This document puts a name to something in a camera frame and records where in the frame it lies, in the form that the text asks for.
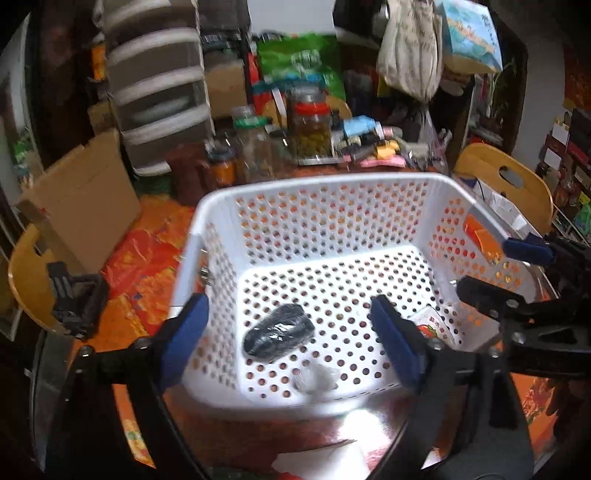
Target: table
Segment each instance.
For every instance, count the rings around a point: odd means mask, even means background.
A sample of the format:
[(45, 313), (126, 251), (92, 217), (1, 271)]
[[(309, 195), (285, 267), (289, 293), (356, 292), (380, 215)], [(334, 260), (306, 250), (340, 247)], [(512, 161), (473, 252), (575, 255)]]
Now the table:
[[(176, 268), (194, 210), (165, 196), (144, 196), (142, 214), (104, 268), (111, 287), (109, 301), (95, 337), (97, 351), (126, 348), (140, 336), (152, 335), (167, 318)], [(71, 355), (81, 346), (76, 341)], [(551, 389), (541, 378), (514, 375), (530, 426), (534, 451), (540, 455), (551, 438), (554, 416), (546, 416)], [(136, 459), (153, 465), (124, 386), (115, 397), (128, 443)], [(277, 453), (314, 449), (343, 440), (357, 440), (370, 468), (392, 442), (411, 403), (408, 398), (383, 398), (362, 410), (334, 419), (248, 422), (211, 419), (188, 411), (165, 395), (185, 440), (204, 466), (230, 466), (259, 473), (271, 472)], [(460, 403), (454, 406), (459, 412)], [(442, 428), (432, 458), (445, 452), (454, 432), (454, 419)]]

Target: glass jar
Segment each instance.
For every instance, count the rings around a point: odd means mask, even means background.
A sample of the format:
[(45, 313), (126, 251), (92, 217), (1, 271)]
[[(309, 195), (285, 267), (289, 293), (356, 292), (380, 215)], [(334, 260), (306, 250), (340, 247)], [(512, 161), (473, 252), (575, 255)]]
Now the glass jar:
[(243, 183), (272, 180), (273, 157), (271, 141), (263, 116), (253, 116), (234, 122), (234, 128), (240, 139), (238, 177)]
[(298, 103), (292, 122), (296, 158), (330, 157), (332, 117), (326, 103)]
[(271, 137), (271, 151), (273, 154), (273, 176), (285, 178), (293, 168), (293, 157), (291, 155), (289, 135), (287, 130), (273, 130), (269, 133)]
[(208, 153), (218, 187), (232, 187), (236, 184), (236, 151), (231, 147), (217, 147)]

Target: yellow item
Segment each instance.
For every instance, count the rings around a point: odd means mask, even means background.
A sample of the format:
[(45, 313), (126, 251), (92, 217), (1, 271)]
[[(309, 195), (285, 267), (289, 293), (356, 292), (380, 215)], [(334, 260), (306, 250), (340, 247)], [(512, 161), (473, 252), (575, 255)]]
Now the yellow item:
[(581, 194), (579, 195), (579, 201), (582, 205), (587, 205), (589, 202), (591, 202), (591, 199), (587, 197), (583, 192), (581, 192)]
[[(500, 172), (511, 170), (522, 186), (509, 183)], [(476, 177), (504, 195), (519, 209), (540, 235), (550, 231), (553, 215), (552, 194), (544, 180), (516, 159), (486, 144), (468, 145), (457, 159), (454, 173)]]
[(8, 283), (18, 304), (45, 330), (66, 334), (60, 322), (51, 314), (55, 302), (47, 264), (55, 262), (56, 258), (51, 250), (38, 255), (35, 244), (41, 238), (41, 233), (30, 224), (14, 246), (8, 264)]
[(390, 158), (396, 155), (396, 150), (390, 147), (389, 145), (384, 145), (383, 147), (376, 147), (375, 149), (375, 156), (378, 159), (383, 160), (385, 158)]
[(392, 89), (386, 83), (386, 80), (381, 75), (378, 77), (378, 88), (376, 97), (389, 97), (392, 94)]
[(105, 44), (100, 43), (90, 51), (90, 62), (92, 63), (92, 76), (100, 82), (105, 78)]

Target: green lid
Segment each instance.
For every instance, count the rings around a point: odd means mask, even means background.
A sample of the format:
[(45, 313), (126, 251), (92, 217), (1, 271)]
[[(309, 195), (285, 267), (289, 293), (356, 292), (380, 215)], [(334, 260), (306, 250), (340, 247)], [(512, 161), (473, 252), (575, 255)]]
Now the green lid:
[(264, 127), (267, 124), (266, 116), (250, 116), (247, 118), (241, 118), (240, 120), (234, 121), (234, 128), (259, 128)]

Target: cardboard box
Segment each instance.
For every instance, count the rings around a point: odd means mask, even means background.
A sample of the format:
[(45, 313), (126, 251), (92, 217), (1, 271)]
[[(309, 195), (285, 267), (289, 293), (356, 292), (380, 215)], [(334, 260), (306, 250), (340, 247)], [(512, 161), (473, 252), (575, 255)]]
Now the cardboard box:
[(247, 105), (242, 60), (222, 63), (205, 73), (212, 118), (232, 116), (232, 107)]
[(115, 118), (111, 112), (111, 105), (108, 100), (101, 100), (99, 103), (89, 107), (88, 118), (95, 135), (100, 135), (102, 132), (116, 127)]
[(23, 193), (17, 207), (72, 274), (98, 272), (140, 213), (119, 155), (117, 130), (59, 159)]

